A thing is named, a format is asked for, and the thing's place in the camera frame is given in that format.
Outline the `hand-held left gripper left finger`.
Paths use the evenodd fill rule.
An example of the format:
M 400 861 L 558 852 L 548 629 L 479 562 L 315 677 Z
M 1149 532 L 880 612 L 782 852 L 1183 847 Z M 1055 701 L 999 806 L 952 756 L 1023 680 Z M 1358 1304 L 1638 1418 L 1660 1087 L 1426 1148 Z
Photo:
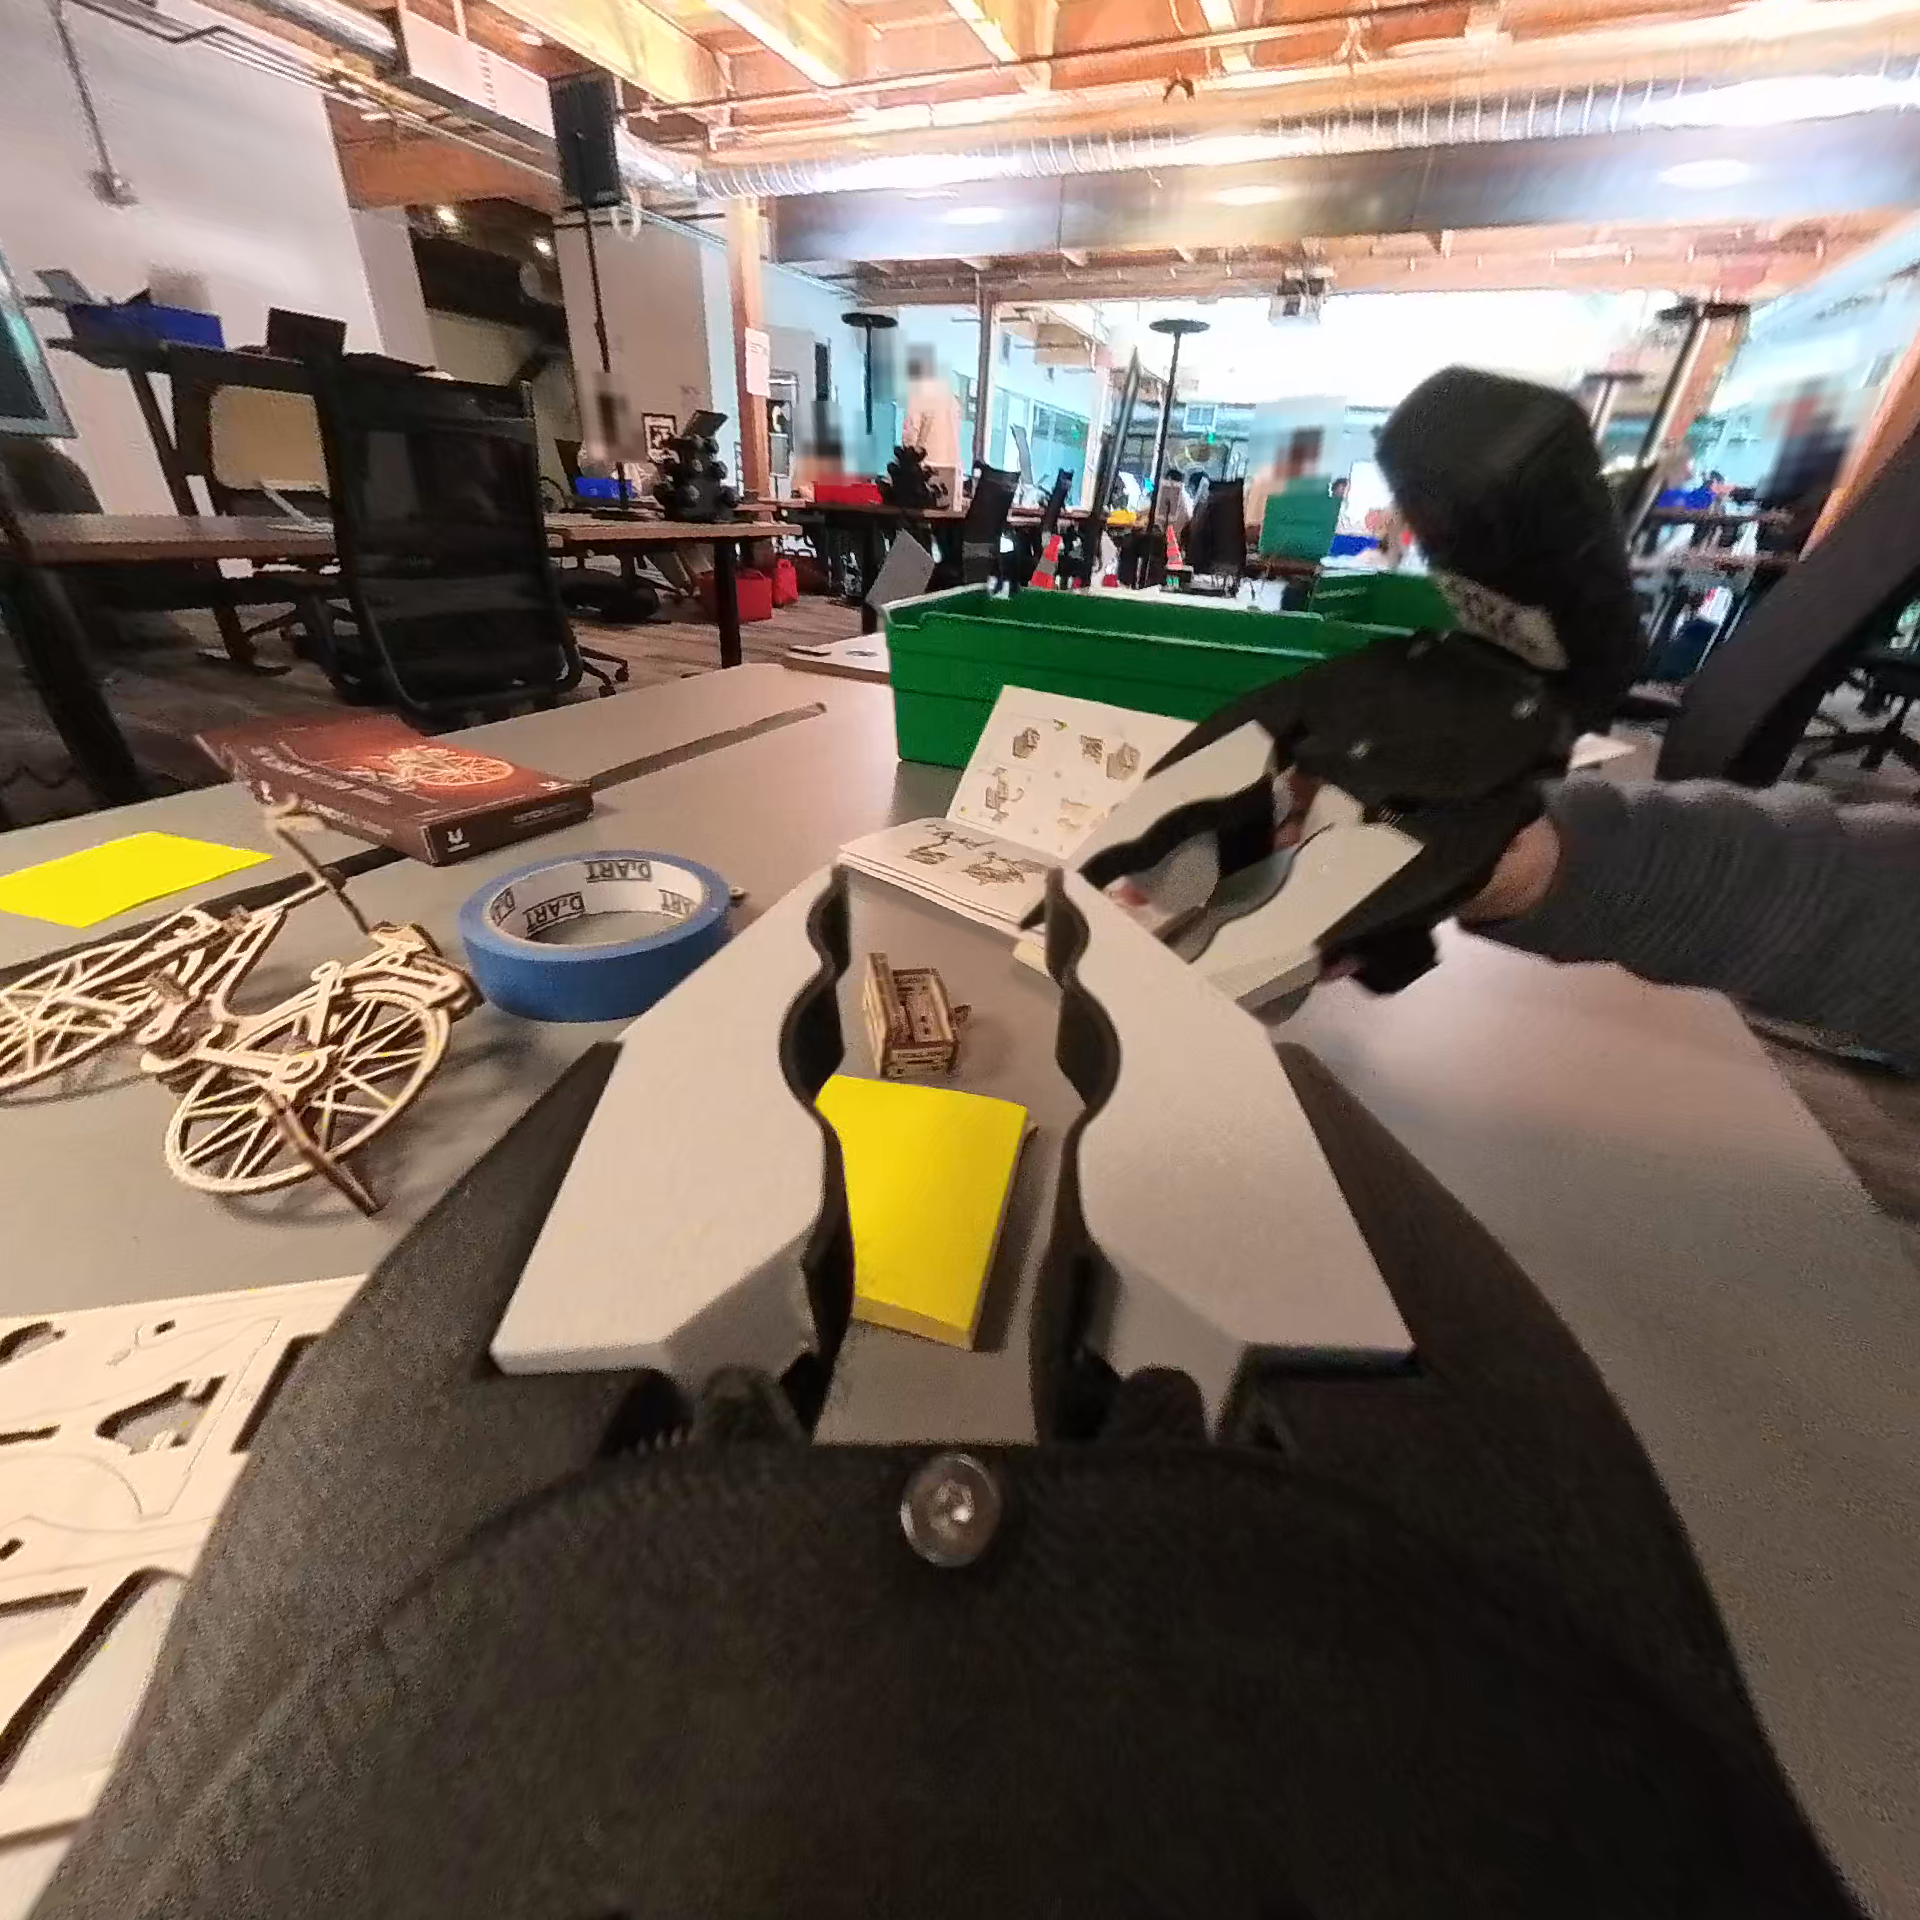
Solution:
M 852 1318 L 844 1153 L 847 880 L 830 863 L 616 1039 L 491 1341 L 504 1376 L 782 1388 L 814 1433 Z

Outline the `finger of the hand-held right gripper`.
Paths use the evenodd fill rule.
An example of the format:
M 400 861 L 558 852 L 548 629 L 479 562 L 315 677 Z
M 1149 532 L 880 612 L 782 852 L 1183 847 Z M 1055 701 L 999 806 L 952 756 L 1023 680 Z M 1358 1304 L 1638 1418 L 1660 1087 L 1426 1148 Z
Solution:
M 1336 924 L 1421 849 L 1406 829 L 1316 829 L 1220 873 L 1196 912 L 1196 974 L 1262 1024 L 1293 1020 L 1326 969 Z
M 1286 886 L 1293 847 L 1291 743 L 1246 721 L 1168 756 L 1076 855 L 1076 873 L 1127 904 L 1266 904 Z

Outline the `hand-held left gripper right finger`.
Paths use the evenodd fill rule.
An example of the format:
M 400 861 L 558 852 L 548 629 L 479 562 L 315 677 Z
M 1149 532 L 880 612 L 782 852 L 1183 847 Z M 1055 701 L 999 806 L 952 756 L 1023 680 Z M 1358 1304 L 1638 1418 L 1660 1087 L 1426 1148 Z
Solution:
M 1044 957 L 1080 1110 L 1040 1262 L 1040 1440 L 1091 1436 L 1141 1374 L 1183 1378 L 1222 1437 L 1280 1374 L 1402 1370 L 1413 1332 L 1263 1025 L 1070 870 Z

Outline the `small wooden crate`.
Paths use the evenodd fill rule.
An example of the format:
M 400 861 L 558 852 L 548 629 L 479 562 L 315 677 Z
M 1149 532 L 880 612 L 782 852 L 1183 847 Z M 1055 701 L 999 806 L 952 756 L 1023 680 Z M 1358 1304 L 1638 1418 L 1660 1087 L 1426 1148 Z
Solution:
M 926 1081 L 957 1072 L 972 1008 L 948 994 L 935 966 L 893 966 L 882 951 L 869 951 L 859 1006 L 878 1079 Z

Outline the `person's right forearm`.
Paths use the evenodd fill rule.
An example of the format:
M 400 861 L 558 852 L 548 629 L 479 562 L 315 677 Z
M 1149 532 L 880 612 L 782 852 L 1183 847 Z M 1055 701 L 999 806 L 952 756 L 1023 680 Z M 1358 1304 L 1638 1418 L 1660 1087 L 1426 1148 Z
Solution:
M 1464 928 L 1552 962 L 1717 992 L 1916 1073 L 1916 805 L 1572 775 L 1543 814 L 1564 837 L 1568 892 L 1539 918 Z

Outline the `model kit box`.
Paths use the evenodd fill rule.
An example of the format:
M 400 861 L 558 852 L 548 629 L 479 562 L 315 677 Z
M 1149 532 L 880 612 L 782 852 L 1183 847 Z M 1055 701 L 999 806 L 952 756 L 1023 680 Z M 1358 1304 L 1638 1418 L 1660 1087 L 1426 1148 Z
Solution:
M 446 869 L 592 815 L 592 786 L 426 735 L 386 713 L 260 718 L 196 733 L 267 808 Z

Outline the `person's right hand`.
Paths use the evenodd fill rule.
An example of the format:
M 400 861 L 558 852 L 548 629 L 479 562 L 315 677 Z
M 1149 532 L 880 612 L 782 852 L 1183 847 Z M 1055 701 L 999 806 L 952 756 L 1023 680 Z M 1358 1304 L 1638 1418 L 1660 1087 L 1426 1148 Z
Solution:
M 1488 882 L 1459 906 L 1455 918 L 1469 928 L 1534 921 L 1568 892 L 1564 869 L 1564 837 L 1554 815 L 1543 814 L 1504 847 Z

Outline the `green plastic bin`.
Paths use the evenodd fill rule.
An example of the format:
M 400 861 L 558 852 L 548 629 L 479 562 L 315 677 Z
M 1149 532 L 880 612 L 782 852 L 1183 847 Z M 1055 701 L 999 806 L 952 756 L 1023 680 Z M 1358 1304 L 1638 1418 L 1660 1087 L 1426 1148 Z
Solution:
M 1199 721 L 1324 657 L 1455 624 L 1426 577 L 1316 583 L 1302 608 L 1268 597 L 955 588 L 880 614 L 903 760 L 962 768 L 1006 688 Z

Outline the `blue tape roll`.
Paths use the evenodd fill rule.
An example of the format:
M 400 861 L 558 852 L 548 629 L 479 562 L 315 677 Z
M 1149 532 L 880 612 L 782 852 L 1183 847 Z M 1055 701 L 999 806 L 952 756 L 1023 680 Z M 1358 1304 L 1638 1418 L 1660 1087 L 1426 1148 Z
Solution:
M 730 941 L 733 892 L 678 852 L 589 849 L 494 876 L 460 906 L 494 1008 L 548 1024 L 634 1020 Z

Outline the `brown wooden desk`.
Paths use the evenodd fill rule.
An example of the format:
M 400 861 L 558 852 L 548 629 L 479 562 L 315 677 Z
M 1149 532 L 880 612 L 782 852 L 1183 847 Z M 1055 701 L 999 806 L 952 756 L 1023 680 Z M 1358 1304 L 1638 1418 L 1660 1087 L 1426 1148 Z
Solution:
M 671 520 L 597 518 L 560 513 L 546 520 L 551 554 L 584 559 L 595 554 L 630 558 L 639 551 L 704 545 L 710 551 L 715 583 L 717 662 L 744 660 L 735 574 L 742 552 L 786 535 L 778 520 Z M 210 562 L 319 562 L 335 559 L 333 532 L 308 518 L 203 516 L 203 513 L 34 513 L 5 529 L 5 558 L 48 568 L 131 567 L 131 565 L 210 565 Z

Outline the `yellow paper sheet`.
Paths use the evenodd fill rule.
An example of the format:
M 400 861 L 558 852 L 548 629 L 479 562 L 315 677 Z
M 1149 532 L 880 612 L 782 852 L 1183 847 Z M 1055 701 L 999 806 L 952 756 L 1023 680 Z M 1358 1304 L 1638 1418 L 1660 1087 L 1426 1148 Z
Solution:
M 60 928 L 93 928 L 136 904 L 258 869 L 270 852 L 173 832 L 132 832 L 3 877 L 3 913 Z

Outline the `wooden cut-out sheet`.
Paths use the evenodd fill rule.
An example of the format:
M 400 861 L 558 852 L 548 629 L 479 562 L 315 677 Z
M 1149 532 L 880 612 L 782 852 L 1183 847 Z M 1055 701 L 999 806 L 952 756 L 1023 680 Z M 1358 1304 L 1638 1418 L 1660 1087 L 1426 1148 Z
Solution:
M 362 1285 L 5 1320 L 5 1913 L 104 1786 L 260 1418 Z

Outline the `black mesh office chair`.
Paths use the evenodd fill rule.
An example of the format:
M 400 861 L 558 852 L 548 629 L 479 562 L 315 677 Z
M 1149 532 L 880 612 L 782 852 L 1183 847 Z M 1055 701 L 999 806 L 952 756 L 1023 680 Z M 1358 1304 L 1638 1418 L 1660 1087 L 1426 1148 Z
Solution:
M 370 700 L 436 724 L 616 693 L 626 665 L 584 657 L 560 597 L 527 386 L 358 352 L 308 372 Z

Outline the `black speaker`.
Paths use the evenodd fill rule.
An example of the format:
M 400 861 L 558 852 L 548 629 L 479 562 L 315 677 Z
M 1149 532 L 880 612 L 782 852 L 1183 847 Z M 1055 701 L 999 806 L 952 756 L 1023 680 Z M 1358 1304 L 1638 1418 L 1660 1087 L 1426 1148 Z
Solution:
M 546 81 L 560 192 L 566 208 L 620 205 L 629 184 L 616 154 L 621 132 L 616 81 L 608 72 L 574 72 Z

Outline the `silver ventilation duct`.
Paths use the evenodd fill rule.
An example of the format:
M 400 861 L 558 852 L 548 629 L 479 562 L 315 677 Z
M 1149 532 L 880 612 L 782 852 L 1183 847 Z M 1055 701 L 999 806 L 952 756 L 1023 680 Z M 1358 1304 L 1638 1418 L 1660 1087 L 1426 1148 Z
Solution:
M 1263 160 L 1426 153 L 1541 138 L 1775 129 L 1826 126 L 1877 112 L 1916 112 L 1916 106 L 1912 63 L 1722 84 L 1637 81 L 1502 92 L 1443 102 L 1291 117 L 1255 129 L 1022 135 L 955 151 L 814 153 L 794 160 L 710 158 L 692 168 L 688 192 L 704 200 L 779 200 L 1019 177 L 1218 168 Z

